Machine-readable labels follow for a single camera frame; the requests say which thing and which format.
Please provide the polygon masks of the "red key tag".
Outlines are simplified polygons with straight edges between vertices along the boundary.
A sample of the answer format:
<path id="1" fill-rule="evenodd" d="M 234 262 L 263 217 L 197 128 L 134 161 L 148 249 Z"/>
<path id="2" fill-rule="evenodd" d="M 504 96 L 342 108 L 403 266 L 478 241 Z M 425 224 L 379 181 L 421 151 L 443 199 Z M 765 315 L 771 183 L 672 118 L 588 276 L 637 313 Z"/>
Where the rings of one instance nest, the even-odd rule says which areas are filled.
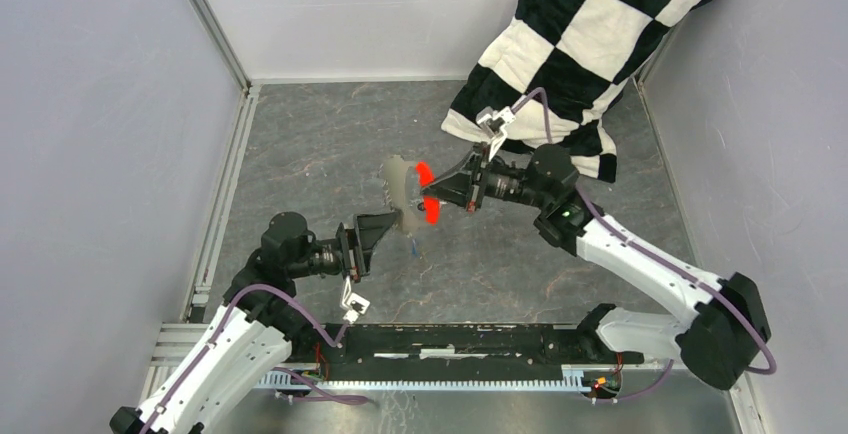
<path id="1" fill-rule="evenodd" d="M 425 187 L 435 180 L 432 169 L 424 161 L 420 161 L 415 165 L 415 171 L 418 175 L 418 183 L 421 190 L 424 190 Z M 431 225 L 436 225 L 440 218 L 440 201 L 437 198 L 425 195 L 424 193 L 421 194 L 421 201 L 425 203 L 427 208 L 425 212 L 422 212 L 424 214 L 425 221 Z"/>

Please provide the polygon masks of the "metal key holder plate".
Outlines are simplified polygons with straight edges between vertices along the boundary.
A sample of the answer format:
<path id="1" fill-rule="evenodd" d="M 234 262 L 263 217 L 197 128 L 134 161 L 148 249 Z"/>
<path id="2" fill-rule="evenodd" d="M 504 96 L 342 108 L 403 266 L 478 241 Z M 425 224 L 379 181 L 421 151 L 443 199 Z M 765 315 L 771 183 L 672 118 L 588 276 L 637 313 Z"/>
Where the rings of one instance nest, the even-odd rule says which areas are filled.
<path id="1" fill-rule="evenodd" d="M 423 214 L 418 209 L 420 199 L 412 187 L 414 166 L 413 162 L 395 154 L 386 158 L 380 168 L 386 205 L 400 213 L 397 226 L 409 236 L 414 236 L 425 225 Z"/>

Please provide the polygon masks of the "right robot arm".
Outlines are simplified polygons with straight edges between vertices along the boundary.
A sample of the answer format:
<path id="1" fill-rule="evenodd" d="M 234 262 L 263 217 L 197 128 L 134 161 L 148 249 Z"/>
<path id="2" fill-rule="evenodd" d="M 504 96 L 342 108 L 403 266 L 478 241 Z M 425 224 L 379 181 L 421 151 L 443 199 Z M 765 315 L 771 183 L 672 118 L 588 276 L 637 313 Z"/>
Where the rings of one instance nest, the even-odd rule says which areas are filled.
<path id="1" fill-rule="evenodd" d="M 519 168 L 478 143 L 454 167 L 421 184 L 424 203 L 473 212 L 486 198 L 538 209 L 534 226 L 551 246 L 600 266 L 639 289 L 665 313 L 600 305 L 577 336 L 580 354 L 602 362 L 614 352 L 682 363 L 703 383 L 731 389 L 746 372 L 773 375 L 771 329 L 757 284 L 721 277 L 646 242 L 593 203 L 578 186 L 567 149 L 545 144 Z"/>

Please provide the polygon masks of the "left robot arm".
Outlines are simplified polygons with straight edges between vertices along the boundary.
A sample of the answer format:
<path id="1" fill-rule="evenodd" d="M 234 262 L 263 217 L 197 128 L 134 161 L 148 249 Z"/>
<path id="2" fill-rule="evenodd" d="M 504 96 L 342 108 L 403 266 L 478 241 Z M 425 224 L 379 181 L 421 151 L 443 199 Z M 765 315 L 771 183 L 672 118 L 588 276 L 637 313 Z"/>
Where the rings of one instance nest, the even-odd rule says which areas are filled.
<path id="1" fill-rule="evenodd" d="M 202 433 L 279 364 L 306 359 L 318 340 L 339 347 L 370 306 L 353 286 L 368 275 L 376 245 L 400 217 L 397 210 L 360 214 L 351 227 L 318 239 L 303 215 L 275 215 L 201 338 L 146 400 L 113 414 L 111 431 Z M 341 279 L 344 315 L 336 334 L 295 299 L 296 280 L 309 276 Z"/>

